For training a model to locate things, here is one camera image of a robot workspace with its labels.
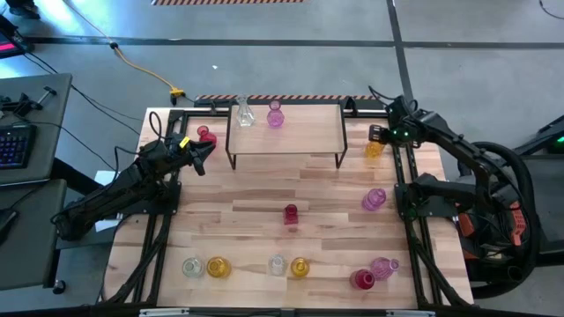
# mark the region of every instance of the gray floor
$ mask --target gray floor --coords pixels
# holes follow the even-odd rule
[[[41,21],[6,13],[24,34],[98,36],[59,0],[37,1]],[[212,40],[392,41],[386,0],[306,0],[304,4],[151,7],[149,0],[73,3],[110,36]],[[563,42],[564,21],[545,15],[535,0],[396,0],[404,41]],[[564,15],[564,4],[545,0]],[[136,63],[156,70],[190,96],[198,94],[366,94],[367,85],[402,93],[396,50],[336,47],[127,46]],[[562,115],[561,50],[406,49],[412,92],[452,129],[475,141],[516,146]],[[143,117],[168,107],[167,87],[122,63],[106,45],[42,44],[36,54],[107,106]],[[0,60],[0,77],[43,74],[24,57]],[[140,123],[128,121],[135,129]],[[72,93],[64,127],[113,162],[113,146],[134,149],[137,136]],[[107,169],[62,134],[57,156],[89,176]],[[442,155],[450,179],[455,161]],[[131,156],[122,156],[122,166]],[[92,303],[100,289],[107,247],[64,251],[58,276],[64,295],[28,288],[0,292],[0,311]],[[559,315],[564,271],[536,269],[518,289],[483,307]]]

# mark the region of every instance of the black desk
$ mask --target black desk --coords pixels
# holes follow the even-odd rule
[[[26,119],[32,124],[33,122],[48,122],[61,126],[63,125],[71,80],[71,74],[0,79],[0,95],[18,100],[19,95],[23,92],[31,100],[38,101],[45,93],[43,87],[51,87],[57,92],[57,95],[49,95],[42,102],[43,109],[32,110],[26,116]],[[11,125],[14,122],[20,122],[20,119],[11,113],[5,113],[4,118],[0,119],[2,126]],[[37,134],[27,168],[1,170],[0,186],[65,179],[69,188],[82,194],[90,193],[100,186],[89,177],[55,158],[56,145],[61,129],[49,124],[36,124],[36,126]]]
[[[0,188],[0,208],[10,207],[37,187],[41,188],[14,207],[19,218],[0,245],[0,290],[41,284],[49,287],[55,281],[56,228],[49,220],[63,209],[66,182]]]

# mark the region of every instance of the red glass bottle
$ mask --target red glass bottle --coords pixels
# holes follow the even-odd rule
[[[298,223],[298,207],[289,204],[284,208],[284,225],[296,225]]]
[[[374,275],[367,269],[359,269],[351,274],[352,287],[360,290],[370,290],[374,286]]]
[[[206,126],[199,127],[197,134],[200,136],[200,142],[211,141],[214,145],[218,143],[218,138]]]

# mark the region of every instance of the pink glass vase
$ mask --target pink glass vase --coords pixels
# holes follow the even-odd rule
[[[272,128],[278,128],[282,126],[284,123],[284,114],[280,111],[282,107],[280,102],[277,100],[273,100],[270,105],[268,106],[271,111],[269,111],[268,115],[266,116],[266,121]]]
[[[386,203],[386,191],[381,188],[374,188],[362,199],[362,208],[368,211],[376,211]]]
[[[395,271],[399,269],[399,261],[396,259],[377,258],[372,261],[370,271],[376,281],[387,280]]]

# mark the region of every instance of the orange striped tape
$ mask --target orange striped tape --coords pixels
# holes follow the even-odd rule
[[[251,100],[341,100],[352,97],[355,100],[376,100],[370,95],[249,95]],[[201,95],[196,100],[232,100],[237,95]]]
[[[198,4],[294,4],[304,0],[152,0],[152,5],[198,5]]]

